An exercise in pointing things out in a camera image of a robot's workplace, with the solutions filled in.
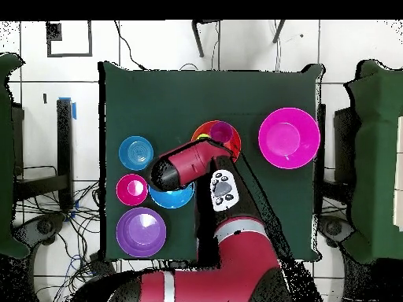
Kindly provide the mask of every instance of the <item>magenta bowl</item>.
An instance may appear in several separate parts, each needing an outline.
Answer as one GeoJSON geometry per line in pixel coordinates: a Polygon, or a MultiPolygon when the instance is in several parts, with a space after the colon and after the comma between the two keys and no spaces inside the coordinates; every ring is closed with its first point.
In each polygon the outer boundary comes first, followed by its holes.
{"type": "Polygon", "coordinates": [[[125,205],[140,205],[148,194],[146,180],[136,174],[123,176],[116,185],[116,195],[125,205]]]}
{"type": "Polygon", "coordinates": [[[313,159],[320,144],[317,122],[297,108],[275,110],[261,124],[259,148],[264,158],[282,169],[295,169],[313,159]]]}

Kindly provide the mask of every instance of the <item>green tablecloth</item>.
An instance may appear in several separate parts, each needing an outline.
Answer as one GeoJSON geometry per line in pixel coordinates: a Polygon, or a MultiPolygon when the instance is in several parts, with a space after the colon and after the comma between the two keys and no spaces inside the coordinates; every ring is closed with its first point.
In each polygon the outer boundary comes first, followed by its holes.
{"type": "MultiPolygon", "coordinates": [[[[105,62],[106,90],[106,257],[130,259],[116,241],[116,224],[129,209],[116,198],[116,183],[133,171],[119,160],[118,149],[128,136],[147,138],[154,156],[190,141],[196,128],[209,120],[232,124],[242,139],[242,151],[259,178],[294,256],[316,260],[311,249],[313,163],[295,170],[270,165],[261,155],[257,134],[264,118],[283,107],[316,114],[319,64],[304,72],[126,71],[105,62]]],[[[252,176],[236,162],[246,185],[252,176]]],[[[158,207],[150,197],[142,204],[156,210],[167,225],[167,241],[154,259],[194,260],[194,199],[180,209],[158,207]]]]}

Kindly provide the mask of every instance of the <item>blue bowl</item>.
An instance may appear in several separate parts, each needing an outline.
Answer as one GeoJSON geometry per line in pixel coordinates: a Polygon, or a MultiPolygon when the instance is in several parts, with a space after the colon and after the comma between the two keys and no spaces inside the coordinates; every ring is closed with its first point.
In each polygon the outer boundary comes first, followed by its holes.
{"type": "Polygon", "coordinates": [[[145,169],[153,155],[153,146],[147,139],[139,136],[125,139],[119,148],[120,161],[127,169],[134,171],[145,169]]]}
{"type": "Polygon", "coordinates": [[[153,201],[163,208],[181,208],[193,197],[194,183],[189,184],[183,190],[166,192],[156,191],[149,186],[149,193],[153,201]]]}

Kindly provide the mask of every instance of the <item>red plate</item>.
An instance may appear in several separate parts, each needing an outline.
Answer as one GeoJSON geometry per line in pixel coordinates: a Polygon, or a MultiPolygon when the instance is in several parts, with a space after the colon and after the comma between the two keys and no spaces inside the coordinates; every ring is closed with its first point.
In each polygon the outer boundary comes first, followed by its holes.
{"type": "MultiPolygon", "coordinates": [[[[209,134],[210,129],[213,127],[215,123],[218,123],[219,120],[212,120],[207,123],[201,125],[193,134],[191,141],[195,141],[200,134],[209,134]]],[[[241,152],[241,137],[239,137],[239,133],[235,130],[235,128],[231,125],[232,130],[234,131],[234,135],[229,142],[224,144],[224,147],[230,149],[235,155],[234,162],[238,159],[239,154],[241,152]]]]}

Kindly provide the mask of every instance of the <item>black chair leg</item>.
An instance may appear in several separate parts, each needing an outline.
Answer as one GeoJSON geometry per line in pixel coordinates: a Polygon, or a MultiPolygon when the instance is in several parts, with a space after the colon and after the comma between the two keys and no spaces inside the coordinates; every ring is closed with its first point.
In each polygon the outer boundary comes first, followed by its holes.
{"type": "Polygon", "coordinates": [[[198,44],[198,52],[200,53],[200,58],[203,58],[205,54],[203,53],[202,43],[200,42],[200,36],[198,34],[198,20],[192,20],[192,29],[194,33],[194,38],[196,39],[196,44],[198,44]]]}
{"type": "Polygon", "coordinates": [[[276,44],[277,41],[279,40],[280,32],[281,32],[281,29],[283,29],[284,22],[285,22],[285,20],[280,20],[279,27],[277,28],[277,31],[275,32],[275,35],[274,35],[273,44],[276,44]]]}

